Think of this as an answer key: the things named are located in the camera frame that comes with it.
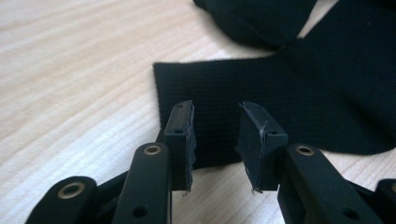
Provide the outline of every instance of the metal rivet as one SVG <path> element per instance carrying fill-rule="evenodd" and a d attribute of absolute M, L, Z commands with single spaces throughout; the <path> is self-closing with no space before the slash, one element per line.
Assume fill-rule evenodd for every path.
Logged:
<path fill-rule="evenodd" d="M 85 184 L 79 181 L 67 184 L 58 191 L 61 199 L 71 199 L 78 196 L 85 189 Z"/>
<path fill-rule="evenodd" d="M 303 154 L 305 156 L 313 156 L 313 155 L 315 155 L 314 150 L 312 150 L 311 148 L 308 148 L 308 147 L 298 147 L 297 151 L 300 154 Z"/>
<path fill-rule="evenodd" d="M 144 152 L 145 152 L 145 154 L 152 156 L 152 155 L 156 155 L 156 154 L 160 153 L 161 148 L 157 147 L 157 146 L 149 146 L 149 147 L 145 148 Z"/>

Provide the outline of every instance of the light wooden surface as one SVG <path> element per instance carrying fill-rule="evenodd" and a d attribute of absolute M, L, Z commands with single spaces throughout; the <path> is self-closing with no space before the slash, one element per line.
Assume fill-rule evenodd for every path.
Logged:
<path fill-rule="evenodd" d="M 318 2 L 302 35 L 334 2 Z M 0 223 L 23 223 L 64 178 L 102 184 L 129 168 L 159 131 L 154 62 L 267 54 L 235 44 L 191 0 L 0 1 Z M 396 178 L 396 150 L 327 156 L 369 189 Z M 283 222 L 276 193 L 253 195 L 242 164 L 193 176 L 191 194 L 174 194 L 174 223 Z"/>

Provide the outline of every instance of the black knit fabric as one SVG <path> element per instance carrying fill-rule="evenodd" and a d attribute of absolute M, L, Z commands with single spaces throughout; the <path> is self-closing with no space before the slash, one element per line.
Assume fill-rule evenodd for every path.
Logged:
<path fill-rule="evenodd" d="M 279 48 L 297 37 L 317 0 L 194 0 L 235 41 Z"/>
<path fill-rule="evenodd" d="M 195 105 L 195 168 L 239 161 L 241 101 L 264 106 L 290 135 L 330 151 L 396 147 L 396 13 L 386 3 L 337 3 L 305 39 L 259 59 L 156 63 L 162 126 Z"/>

